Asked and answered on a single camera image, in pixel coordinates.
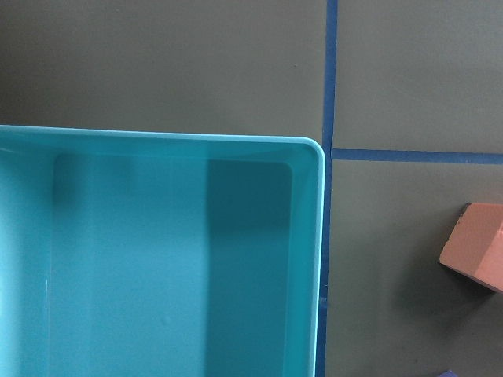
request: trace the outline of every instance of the horizontal blue tape strip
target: horizontal blue tape strip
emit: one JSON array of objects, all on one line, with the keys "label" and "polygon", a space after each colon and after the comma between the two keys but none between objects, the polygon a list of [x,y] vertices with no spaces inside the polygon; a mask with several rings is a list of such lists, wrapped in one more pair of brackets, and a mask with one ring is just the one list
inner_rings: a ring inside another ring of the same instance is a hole
[{"label": "horizontal blue tape strip", "polygon": [[350,161],[395,161],[407,163],[503,164],[503,154],[471,152],[388,151],[380,149],[332,149],[332,159]]}]

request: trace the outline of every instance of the foam block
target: foam block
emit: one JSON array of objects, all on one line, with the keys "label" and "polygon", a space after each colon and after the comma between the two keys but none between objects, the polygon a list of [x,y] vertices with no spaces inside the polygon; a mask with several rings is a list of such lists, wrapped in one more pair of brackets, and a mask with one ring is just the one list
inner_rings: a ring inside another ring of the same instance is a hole
[{"label": "foam block", "polygon": [[440,263],[503,293],[503,205],[471,203],[457,221]]},{"label": "foam block", "polygon": [[439,377],[457,377],[453,371],[443,372]]}]

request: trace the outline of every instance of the blue tape line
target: blue tape line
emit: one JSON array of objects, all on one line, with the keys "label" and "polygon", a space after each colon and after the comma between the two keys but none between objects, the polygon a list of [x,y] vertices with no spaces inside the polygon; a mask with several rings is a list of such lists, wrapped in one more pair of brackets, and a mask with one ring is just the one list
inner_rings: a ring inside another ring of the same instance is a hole
[{"label": "blue tape line", "polygon": [[407,163],[503,164],[503,154],[499,153],[389,151],[378,149],[334,148],[332,150],[332,159],[350,161],[395,161]]},{"label": "blue tape line", "polygon": [[318,304],[318,333],[316,345],[317,377],[325,376],[327,339],[327,296],[329,290],[330,206],[332,193],[332,138],[336,99],[336,40],[337,0],[327,0],[325,37],[325,95],[323,100],[323,131],[321,146],[325,152],[325,194],[321,238],[320,298]]}]

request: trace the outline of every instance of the purple object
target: purple object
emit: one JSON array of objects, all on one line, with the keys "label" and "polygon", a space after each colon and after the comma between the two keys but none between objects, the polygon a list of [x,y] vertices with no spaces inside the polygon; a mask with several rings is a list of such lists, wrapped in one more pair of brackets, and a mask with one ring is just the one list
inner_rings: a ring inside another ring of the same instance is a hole
[{"label": "purple object", "polygon": [[453,371],[443,372],[439,377],[457,377]]}]

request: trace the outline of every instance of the blue plastic bin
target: blue plastic bin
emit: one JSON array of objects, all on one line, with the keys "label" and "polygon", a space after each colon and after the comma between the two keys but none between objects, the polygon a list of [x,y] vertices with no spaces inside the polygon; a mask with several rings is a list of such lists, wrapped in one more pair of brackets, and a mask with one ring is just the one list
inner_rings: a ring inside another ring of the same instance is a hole
[{"label": "blue plastic bin", "polygon": [[0,126],[0,375],[314,375],[301,137]]}]

